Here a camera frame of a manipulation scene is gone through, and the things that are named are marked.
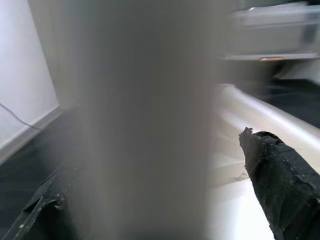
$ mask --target white surface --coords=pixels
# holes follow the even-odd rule
[[[59,106],[27,0],[0,1],[0,103],[31,125]],[[0,108],[0,150],[28,129]]]
[[[308,26],[318,27],[318,6],[252,7],[232,15],[228,58],[318,57],[319,38],[303,41]]]
[[[224,151],[220,153],[243,161],[245,157],[239,145],[239,134],[249,127],[254,132],[267,131],[277,135],[320,173],[319,128],[244,94],[231,85],[221,91],[220,101],[218,129],[233,141],[225,142],[217,151]]]
[[[212,190],[209,239],[274,240],[249,179]]]
[[[320,60],[288,62],[277,77],[280,79],[308,79],[320,85]]]

